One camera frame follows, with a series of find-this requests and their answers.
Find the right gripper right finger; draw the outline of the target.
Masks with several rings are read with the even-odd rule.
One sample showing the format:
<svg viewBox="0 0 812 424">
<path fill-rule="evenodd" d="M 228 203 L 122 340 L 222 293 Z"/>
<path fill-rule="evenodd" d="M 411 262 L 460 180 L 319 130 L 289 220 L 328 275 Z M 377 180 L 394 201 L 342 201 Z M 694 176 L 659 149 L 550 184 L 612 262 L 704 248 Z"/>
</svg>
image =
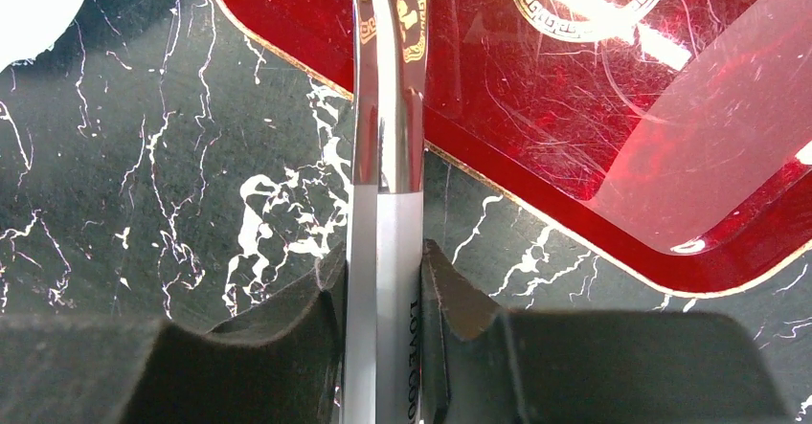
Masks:
<svg viewBox="0 0 812 424">
<path fill-rule="evenodd" d="M 421 262 L 428 423 L 787 423 L 753 340 L 717 313 L 504 307 L 440 246 Z"/>
</svg>

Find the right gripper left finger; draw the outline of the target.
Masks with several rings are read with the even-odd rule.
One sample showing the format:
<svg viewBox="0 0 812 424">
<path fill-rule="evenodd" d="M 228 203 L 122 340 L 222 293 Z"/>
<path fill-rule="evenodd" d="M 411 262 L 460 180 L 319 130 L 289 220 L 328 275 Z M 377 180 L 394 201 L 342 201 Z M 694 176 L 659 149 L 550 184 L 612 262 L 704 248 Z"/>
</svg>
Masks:
<svg viewBox="0 0 812 424">
<path fill-rule="evenodd" d="M 1 320 L 5 423 L 329 423 L 346 248 L 198 332 L 166 319 Z"/>
</svg>

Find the silver metal tongs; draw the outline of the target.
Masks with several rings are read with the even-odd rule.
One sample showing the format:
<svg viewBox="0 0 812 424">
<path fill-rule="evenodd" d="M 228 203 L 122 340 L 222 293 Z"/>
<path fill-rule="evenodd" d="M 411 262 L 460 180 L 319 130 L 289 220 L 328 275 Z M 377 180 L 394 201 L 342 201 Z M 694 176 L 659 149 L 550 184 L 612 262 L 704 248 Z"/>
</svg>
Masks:
<svg viewBox="0 0 812 424">
<path fill-rule="evenodd" d="M 428 2 L 352 0 L 344 423 L 419 420 Z"/>
</svg>

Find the red rectangular tray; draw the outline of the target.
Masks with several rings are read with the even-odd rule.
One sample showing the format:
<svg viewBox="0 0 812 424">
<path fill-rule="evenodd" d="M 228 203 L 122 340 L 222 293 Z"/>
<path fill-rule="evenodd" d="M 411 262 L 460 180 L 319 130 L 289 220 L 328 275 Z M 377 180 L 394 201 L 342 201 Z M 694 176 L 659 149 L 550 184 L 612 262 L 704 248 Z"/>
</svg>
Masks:
<svg viewBox="0 0 812 424">
<path fill-rule="evenodd" d="M 217 0 L 353 98 L 352 0 Z M 424 146 L 686 298 L 811 248 L 811 0 L 429 0 Z"/>
</svg>

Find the blue three-tier cake stand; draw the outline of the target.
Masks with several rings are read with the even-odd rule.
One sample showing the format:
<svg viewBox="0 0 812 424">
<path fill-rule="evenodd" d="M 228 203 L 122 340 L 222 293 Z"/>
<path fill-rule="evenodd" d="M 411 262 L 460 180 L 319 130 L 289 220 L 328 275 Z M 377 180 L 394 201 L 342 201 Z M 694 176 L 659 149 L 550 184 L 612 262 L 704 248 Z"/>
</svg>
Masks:
<svg viewBox="0 0 812 424">
<path fill-rule="evenodd" d="M 53 47 L 84 0 L 1 0 L 1 68 Z"/>
</svg>

